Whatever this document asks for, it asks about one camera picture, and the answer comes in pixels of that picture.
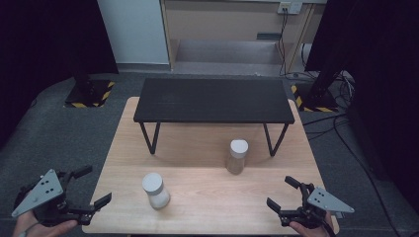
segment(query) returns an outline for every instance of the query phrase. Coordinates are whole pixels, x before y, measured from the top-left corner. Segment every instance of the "black metal leg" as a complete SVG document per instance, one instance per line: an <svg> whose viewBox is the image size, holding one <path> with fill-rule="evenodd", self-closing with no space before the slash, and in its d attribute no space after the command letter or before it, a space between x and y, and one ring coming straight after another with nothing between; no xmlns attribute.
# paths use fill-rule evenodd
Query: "black metal leg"
<svg viewBox="0 0 419 237"><path fill-rule="evenodd" d="M151 154L154 154L156 152L158 132L160 131L160 122L156 124L156 129L154 130L152 144L150 143L150 139L148 138L147 131L145 130L144 122L140 122L139 125L141 126L141 130L142 130L142 134L144 135L145 142L147 142L148 150L150 151Z"/></svg>
<svg viewBox="0 0 419 237"><path fill-rule="evenodd" d="M284 124L283 131L281 132L281 135L278 138L277 144L275 145L274 149L272 149L271 137L269 136L268 127L266 126L265 123L263 123L263 128L265 129L266 139L268 141L269 153L271 154L272 157L274 157L275 154L277 153L278 148L280 147L280 144L283 141L284 136L286 135L286 131L288 129L288 126L289 125L287 123Z"/></svg>

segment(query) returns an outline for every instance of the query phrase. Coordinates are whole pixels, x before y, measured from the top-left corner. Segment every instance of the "jar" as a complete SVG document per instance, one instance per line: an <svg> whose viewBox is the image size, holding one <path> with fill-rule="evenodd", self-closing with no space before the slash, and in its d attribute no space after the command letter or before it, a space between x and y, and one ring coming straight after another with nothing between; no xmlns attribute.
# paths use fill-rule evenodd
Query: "jar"
<svg viewBox="0 0 419 237"><path fill-rule="evenodd" d="M226 168L231 174L238 175L243 171L248 148L249 145L243 139L234 139L231 141L230 155L226 164Z"/></svg>
<svg viewBox="0 0 419 237"><path fill-rule="evenodd" d="M164 187L163 179L157 173L149 173L142 179L142 188L148 195L151 207L160 209L169 203L170 194Z"/></svg>

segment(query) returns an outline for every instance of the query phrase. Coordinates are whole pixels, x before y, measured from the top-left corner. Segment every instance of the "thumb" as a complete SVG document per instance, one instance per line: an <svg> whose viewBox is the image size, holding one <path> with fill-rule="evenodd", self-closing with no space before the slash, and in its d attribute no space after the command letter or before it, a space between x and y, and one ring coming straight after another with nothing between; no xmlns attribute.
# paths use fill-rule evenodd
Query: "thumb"
<svg viewBox="0 0 419 237"><path fill-rule="evenodd" d="M290 223L290 227L296 231L296 233L300 234L303 237L309 237L307 232L305 231L305 227L302 226L300 223L292 221Z"/></svg>
<svg viewBox="0 0 419 237"><path fill-rule="evenodd" d="M54 228L53 236L59 236L59 235L65 234L76 226L77 226L76 220L68 220L68 221L62 222L56 225L55 227L53 227Z"/></svg>

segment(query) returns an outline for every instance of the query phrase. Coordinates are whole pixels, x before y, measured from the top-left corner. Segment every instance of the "white wall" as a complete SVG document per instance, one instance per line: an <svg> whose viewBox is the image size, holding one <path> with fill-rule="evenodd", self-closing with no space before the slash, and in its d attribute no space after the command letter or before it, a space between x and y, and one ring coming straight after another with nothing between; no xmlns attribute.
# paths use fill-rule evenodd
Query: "white wall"
<svg viewBox="0 0 419 237"><path fill-rule="evenodd" d="M117 63L169 64L160 1L98 3Z"/></svg>

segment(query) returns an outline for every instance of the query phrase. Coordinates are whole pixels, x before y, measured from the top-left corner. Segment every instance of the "white lid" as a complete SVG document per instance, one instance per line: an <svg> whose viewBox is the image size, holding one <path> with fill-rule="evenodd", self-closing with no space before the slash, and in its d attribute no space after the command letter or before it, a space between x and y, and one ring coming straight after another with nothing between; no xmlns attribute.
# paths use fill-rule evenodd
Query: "white lid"
<svg viewBox="0 0 419 237"><path fill-rule="evenodd" d="M149 195L158 195L164 188L163 179L157 173L149 173L142 178L142 188Z"/></svg>
<svg viewBox="0 0 419 237"><path fill-rule="evenodd" d="M243 139L234 139L230 143L230 153L234 158L244 158L249 145Z"/></svg>

